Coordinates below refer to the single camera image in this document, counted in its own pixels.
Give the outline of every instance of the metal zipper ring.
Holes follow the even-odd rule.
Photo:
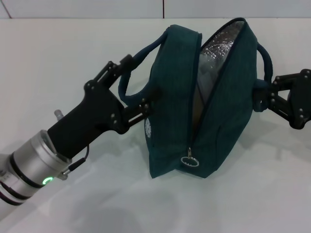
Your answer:
[[[196,164],[195,164],[195,165],[191,165],[191,164],[189,164],[189,163],[186,163],[186,162],[184,161],[184,159],[191,159],[191,160],[193,160]],[[185,156],[185,157],[182,157],[182,158],[180,159],[180,161],[181,161],[184,165],[190,166],[190,167],[197,167],[197,166],[200,165],[199,161],[198,161],[197,159],[193,158],[193,157],[187,157],[187,156]]]

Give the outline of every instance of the metal bolt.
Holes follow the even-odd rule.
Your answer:
[[[54,111],[54,115],[56,116],[57,121],[60,121],[64,117],[62,111],[60,111],[59,109]]]

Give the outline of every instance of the bag handle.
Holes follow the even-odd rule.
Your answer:
[[[255,112],[263,112],[268,108],[268,99],[266,96],[268,87],[272,84],[273,65],[267,50],[260,44],[257,44],[257,50],[261,54],[264,65],[264,80],[256,79],[253,89],[253,109]]]
[[[134,57],[134,65],[131,69],[133,71],[136,69],[148,56],[148,54],[153,51],[155,48],[157,48],[159,45],[161,45],[167,38],[168,32],[167,30],[160,36],[155,42],[148,45],[147,47],[143,48],[141,51],[139,51]],[[131,71],[124,73],[121,76],[120,83],[119,83],[119,96],[120,99],[127,105],[127,106],[137,106],[142,102],[143,98],[146,98],[152,94],[154,87],[148,82],[144,88],[137,92],[136,94],[133,94],[131,96],[126,95],[126,90],[128,87],[128,83],[130,81],[131,77]]]

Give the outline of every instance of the insulated lunch bag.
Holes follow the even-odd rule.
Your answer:
[[[122,75],[119,96],[139,104],[155,86],[161,98],[145,119],[151,176],[174,169],[206,178],[229,155],[253,110],[267,108],[253,91],[271,83],[272,62],[243,18],[220,28],[201,46],[202,35],[172,25],[133,58],[135,69],[159,46],[146,86],[128,96],[131,73]],[[264,59],[264,80],[257,79],[257,51]]]

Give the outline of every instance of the robotic arm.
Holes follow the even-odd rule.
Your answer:
[[[14,151],[0,167],[0,220],[32,197],[54,177],[65,180],[85,162],[89,144],[108,130],[119,134],[151,113],[156,92],[136,107],[126,107],[109,90],[118,77],[130,72],[133,58],[127,55],[119,65],[108,64],[85,86],[82,102],[49,128],[41,130]],[[72,158],[87,147],[87,155],[74,164]]]

